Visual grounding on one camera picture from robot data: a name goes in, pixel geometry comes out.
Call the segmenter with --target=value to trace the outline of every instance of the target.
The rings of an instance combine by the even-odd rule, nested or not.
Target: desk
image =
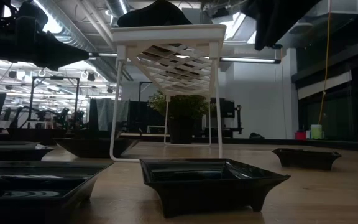
[[[140,142],[123,156],[139,157],[217,157],[218,145],[199,147],[164,147],[161,142]],[[358,152],[335,150],[343,156],[333,164],[331,172],[282,168],[271,152],[278,147],[318,151],[333,149],[311,146],[274,146],[225,144],[224,158],[245,162],[291,177],[273,188],[265,199],[262,212],[250,208],[231,212],[183,215],[164,218],[160,200],[153,189],[143,184],[140,164],[115,162],[99,176],[90,203],[75,211],[72,224],[356,224],[358,223]],[[43,161],[110,161],[79,159],[57,149]]]

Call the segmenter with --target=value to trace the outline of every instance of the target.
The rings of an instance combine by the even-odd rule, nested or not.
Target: lattice structure
[[[122,67],[129,59],[167,95],[167,102],[175,95],[203,95],[209,99],[215,92],[216,98],[219,98],[219,88],[216,83],[218,83],[219,58],[225,31],[226,26],[220,24],[114,29],[112,36],[117,46],[117,86],[120,86]],[[116,127],[116,108],[114,107],[112,133]],[[222,157],[219,100],[216,102],[216,110],[219,157]],[[167,118],[166,114],[165,127],[167,127]],[[118,162],[139,161],[115,158],[113,150],[114,134],[111,136],[111,159]]]
[[[153,45],[137,56],[166,95],[210,96],[211,63],[206,54],[183,44]]]

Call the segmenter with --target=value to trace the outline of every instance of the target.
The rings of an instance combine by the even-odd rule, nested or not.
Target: potted plant
[[[158,91],[150,97],[149,106],[165,116],[167,101]],[[208,113],[208,102],[203,96],[173,96],[168,109],[168,132],[172,144],[191,144],[194,120]]]

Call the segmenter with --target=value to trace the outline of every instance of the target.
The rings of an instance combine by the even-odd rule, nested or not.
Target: black tray
[[[281,166],[331,170],[333,162],[341,157],[337,152],[314,152],[302,149],[275,149]]]
[[[65,223],[110,165],[0,161],[0,223]]]
[[[0,142],[0,161],[40,161],[52,150],[32,142]]]
[[[34,128],[7,128],[10,141],[40,142],[45,146],[54,146],[54,138],[63,138],[67,132],[64,129],[34,129]]]
[[[261,211],[267,193],[287,180],[230,159],[141,159],[144,184],[160,196],[164,217],[230,210]]]
[[[110,158],[110,138],[100,139],[55,139],[57,144],[80,158]],[[139,142],[138,139],[119,138],[114,140],[114,157],[131,149]]]

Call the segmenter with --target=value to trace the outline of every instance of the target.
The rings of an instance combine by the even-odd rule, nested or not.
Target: yellow cable
[[[331,25],[331,6],[333,1],[329,1],[329,12],[328,12],[328,27],[327,27],[327,49],[326,49],[326,76],[324,78],[324,88],[323,88],[323,96],[321,97],[321,106],[320,106],[320,115],[318,119],[318,124],[321,124],[323,119],[323,110],[324,110],[324,97],[326,95],[326,84],[327,84],[327,75],[328,75],[328,54],[329,54],[329,28]]]

